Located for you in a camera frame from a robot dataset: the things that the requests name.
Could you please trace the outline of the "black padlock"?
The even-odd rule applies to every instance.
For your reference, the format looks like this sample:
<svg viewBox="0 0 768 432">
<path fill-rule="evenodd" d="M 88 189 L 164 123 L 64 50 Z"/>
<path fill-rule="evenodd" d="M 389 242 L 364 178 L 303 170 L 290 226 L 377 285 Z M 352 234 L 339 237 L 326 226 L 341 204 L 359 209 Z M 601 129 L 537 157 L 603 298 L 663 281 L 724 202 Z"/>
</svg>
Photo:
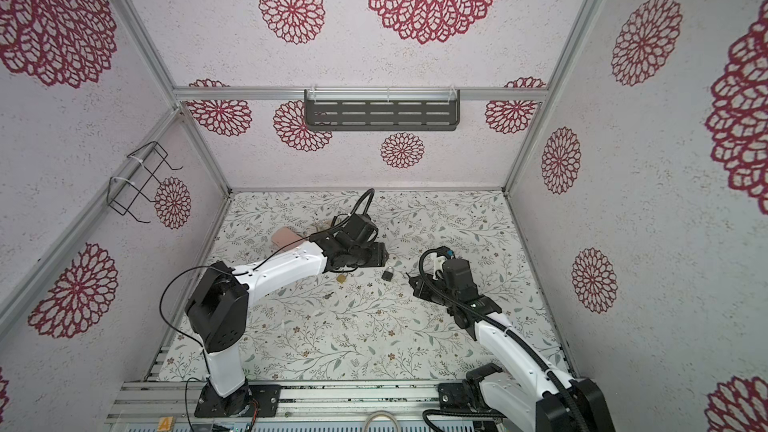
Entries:
<svg viewBox="0 0 768 432">
<path fill-rule="evenodd" d="M 386 267 L 381 278 L 386 282 L 391 282 L 394 279 L 394 268 L 392 266 Z"/>
</svg>

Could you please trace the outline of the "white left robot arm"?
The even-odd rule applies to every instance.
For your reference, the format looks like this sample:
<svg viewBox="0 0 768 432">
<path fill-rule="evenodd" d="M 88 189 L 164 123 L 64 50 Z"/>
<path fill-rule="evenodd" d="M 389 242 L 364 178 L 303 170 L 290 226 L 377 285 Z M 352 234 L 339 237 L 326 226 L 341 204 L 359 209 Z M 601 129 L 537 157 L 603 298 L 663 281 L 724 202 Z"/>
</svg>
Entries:
<svg viewBox="0 0 768 432">
<path fill-rule="evenodd" d="M 230 267 L 222 261 L 191 267 L 172 282 L 200 270 L 202 275 L 184 307 L 192 331 L 174 326 L 158 304 L 161 320 L 202 349 L 207 378 L 189 419 L 238 417 L 264 409 L 245 376 L 239 343 L 249 310 L 265 296 L 297 281 L 323 274 L 346 274 L 386 265 L 388 252 L 369 215 L 375 190 L 366 190 L 352 210 L 331 226 L 289 240 L 259 262 Z"/>
</svg>

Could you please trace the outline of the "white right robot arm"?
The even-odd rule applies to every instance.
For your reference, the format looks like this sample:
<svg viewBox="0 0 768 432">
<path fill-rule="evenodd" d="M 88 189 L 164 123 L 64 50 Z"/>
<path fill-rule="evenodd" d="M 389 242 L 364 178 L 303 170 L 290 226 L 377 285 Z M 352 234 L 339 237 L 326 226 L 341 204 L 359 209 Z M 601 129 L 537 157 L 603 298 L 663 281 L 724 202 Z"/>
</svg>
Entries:
<svg viewBox="0 0 768 432">
<path fill-rule="evenodd" d="M 494 357 L 460 384 L 439 385 L 439 408 L 422 414 L 431 430 L 439 428 L 437 416 L 506 421 L 516 431 L 614 430 L 598 385 L 555 366 L 518 335 L 501 307 L 479 292 L 467 260 L 442 246 L 424 251 L 417 268 L 409 279 L 414 297 L 444 307 Z"/>
</svg>

